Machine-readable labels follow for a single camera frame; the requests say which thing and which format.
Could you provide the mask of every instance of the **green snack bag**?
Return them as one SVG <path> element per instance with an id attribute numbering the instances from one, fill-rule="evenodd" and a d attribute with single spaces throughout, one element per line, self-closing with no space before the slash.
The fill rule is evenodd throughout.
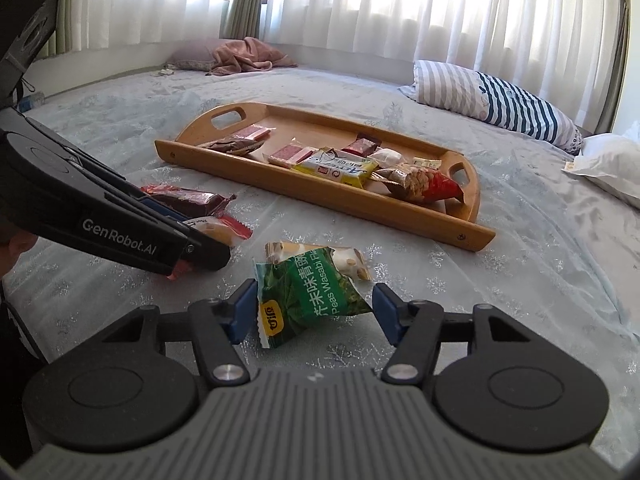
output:
<path id="1" fill-rule="evenodd" d="M 322 316 L 371 312 L 349 279 L 338 272 L 334 250 L 322 247 L 279 264 L 255 264 L 258 332 L 264 348 L 276 348 Z"/>

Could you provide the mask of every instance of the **yellow brand logo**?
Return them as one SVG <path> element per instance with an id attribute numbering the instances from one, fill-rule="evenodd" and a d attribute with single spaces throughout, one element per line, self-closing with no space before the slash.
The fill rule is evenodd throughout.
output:
<path id="1" fill-rule="evenodd" d="M 284 320 L 277 301 L 269 300 L 267 303 L 261 304 L 260 315 L 262 316 L 262 326 L 267 336 L 273 337 L 282 332 Z"/>

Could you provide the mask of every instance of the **white pillow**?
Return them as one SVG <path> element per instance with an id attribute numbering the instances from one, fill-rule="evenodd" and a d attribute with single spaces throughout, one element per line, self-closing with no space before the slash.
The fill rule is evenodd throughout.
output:
<path id="1" fill-rule="evenodd" d="M 640 210 L 640 142 L 633 133 L 601 134 L 584 139 L 580 155 L 564 171 L 581 175 Z"/>

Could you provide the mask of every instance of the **tray handle hole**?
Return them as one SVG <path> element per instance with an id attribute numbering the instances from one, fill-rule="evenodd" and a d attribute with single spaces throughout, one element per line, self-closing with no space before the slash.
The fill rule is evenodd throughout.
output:
<path id="1" fill-rule="evenodd" d="M 242 115 L 240 115 L 236 110 L 231 110 L 222 115 L 212 117 L 211 124 L 217 130 L 224 130 L 225 128 L 228 128 L 232 124 L 239 123 L 243 119 L 244 117 L 242 117 Z"/>
<path id="2" fill-rule="evenodd" d="M 468 176 L 466 176 L 465 167 L 461 164 L 455 164 L 451 170 L 450 175 L 460 187 L 465 187 L 469 184 Z"/>

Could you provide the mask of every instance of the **pink pillow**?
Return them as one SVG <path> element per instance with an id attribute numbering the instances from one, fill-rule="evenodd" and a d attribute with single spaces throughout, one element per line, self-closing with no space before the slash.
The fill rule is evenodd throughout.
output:
<path id="1" fill-rule="evenodd" d="M 176 50 L 167 63 L 180 70 L 199 70 L 210 72 L 216 65 L 213 52 L 229 40 L 198 40 Z"/>

